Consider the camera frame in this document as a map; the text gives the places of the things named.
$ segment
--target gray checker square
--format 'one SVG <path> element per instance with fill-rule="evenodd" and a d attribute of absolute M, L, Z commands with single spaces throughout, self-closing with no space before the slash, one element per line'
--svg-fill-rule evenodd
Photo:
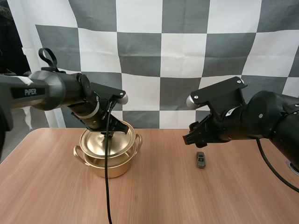
<path fill-rule="evenodd" d="M 209 0 L 163 0 L 162 33 L 206 33 L 209 8 Z"/>
<path fill-rule="evenodd" d="M 116 32 L 115 0 L 69 0 L 78 28 Z"/>
<path fill-rule="evenodd" d="M 272 91 L 282 94 L 287 77 L 266 77 L 266 76 L 242 76 L 242 80 L 248 86 L 242 89 L 246 103 L 259 91 Z"/>
<path fill-rule="evenodd" d="M 299 77 L 299 47 L 297 49 L 289 77 Z"/>
<path fill-rule="evenodd" d="M 55 54 L 57 67 L 81 71 L 78 28 L 36 25 L 36 29 L 43 48 Z"/>
<path fill-rule="evenodd" d="M 241 75 L 255 36 L 255 33 L 207 34 L 202 76 Z"/>
<path fill-rule="evenodd" d="M 196 121 L 201 122 L 203 118 L 210 114 L 210 111 L 196 111 Z"/>
<path fill-rule="evenodd" d="M 190 110 L 186 100 L 192 91 L 199 89 L 201 78 L 160 78 L 160 110 Z"/>
<path fill-rule="evenodd" d="M 117 33 L 121 72 L 160 77 L 161 34 Z"/>
<path fill-rule="evenodd" d="M 159 111 L 123 111 L 122 117 L 134 128 L 159 128 Z"/>
<path fill-rule="evenodd" d="M 106 85 L 119 90 L 122 89 L 121 73 L 83 71 L 82 74 L 85 74 L 91 83 Z M 113 110 L 121 111 L 122 105 L 116 104 Z"/>
<path fill-rule="evenodd" d="M 258 32 L 299 29 L 298 0 L 262 0 Z"/>

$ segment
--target black cable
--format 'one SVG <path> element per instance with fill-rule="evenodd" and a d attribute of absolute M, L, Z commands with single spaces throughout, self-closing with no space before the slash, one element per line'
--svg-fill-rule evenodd
<path fill-rule="evenodd" d="M 286 181 L 275 169 L 274 167 L 271 165 L 271 163 L 269 162 L 269 160 L 267 159 L 265 153 L 263 152 L 263 148 L 261 145 L 261 142 L 259 139 L 256 140 L 257 142 L 257 146 L 258 149 L 260 150 L 260 153 L 262 155 L 263 160 L 265 161 L 265 163 L 268 165 L 268 167 L 270 168 L 270 170 L 275 174 L 275 176 L 277 176 L 284 184 L 286 184 L 288 187 L 292 188 L 294 191 L 297 191 L 299 193 L 299 189 L 296 188 L 294 185 L 292 185 L 291 183 L 289 183 L 288 181 Z"/>
<path fill-rule="evenodd" d="M 110 122 L 110 115 L 112 111 L 112 105 L 110 104 L 108 118 L 107 118 L 107 126 L 106 126 L 106 142 L 105 142 L 105 183 L 106 183 L 106 199 L 107 199 L 107 213 L 109 224 L 112 224 L 111 214 L 110 214 L 110 199 L 109 199 L 109 185 L 108 185 L 108 138 L 109 138 L 109 122 Z"/>

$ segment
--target pot handle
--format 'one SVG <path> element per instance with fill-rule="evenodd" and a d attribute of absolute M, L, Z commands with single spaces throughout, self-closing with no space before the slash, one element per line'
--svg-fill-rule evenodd
<path fill-rule="evenodd" d="M 137 144 L 137 146 L 136 146 L 136 152 L 135 152 L 134 156 L 137 155 L 137 153 L 139 152 L 139 149 L 140 149 L 140 147 L 141 147 L 141 145 L 142 145 L 142 143 L 143 143 L 143 138 L 142 138 L 142 136 L 139 135 L 139 134 L 136 134 L 136 138 L 135 138 L 135 140 L 138 139 L 138 138 L 139 138 L 139 142 L 138 142 L 138 144 Z"/>
<path fill-rule="evenodd" d="M 74 147 L 74 156 L 75 156 L 75 157 L 77 158 L 77 160 L 79 160 L 81 163 L 83 163 L 83 164 L 89 166 L 89 164 L 88 164 L 87 162 L 85 162 L 85 160 L 84 160 L 81 156 L 79 156 L 79 154 L 78 154 L 78 150 L 81 150 L 81 151 L 82 151 L 81 147 L 80 147 L 80 146 L 75 146 L 75 147 Z"/>

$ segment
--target piper logo text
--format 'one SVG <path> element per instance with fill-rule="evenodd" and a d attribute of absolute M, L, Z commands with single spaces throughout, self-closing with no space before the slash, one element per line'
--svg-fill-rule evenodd
<path fill-rule="evenodd" d="M 36 95 L 36 89 L 25 90 L 25 96 Z"/>

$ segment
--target black handle loop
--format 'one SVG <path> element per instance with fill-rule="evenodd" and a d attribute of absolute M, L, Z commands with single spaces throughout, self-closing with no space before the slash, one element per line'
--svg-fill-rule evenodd
<path fill-rule="evenodd" d="M 48 52 L 52 61 L 43 55 L 44 50 Z M 59 70 L 57 68 L 57 59 L 56 59 L 54 53 L 49 48 L 40 48 L 38 50 L 38 55 L 44 62 L 46 62 L 49 65 L 49 67 L 54 68 L 56 72 L 59 72 Z"/>

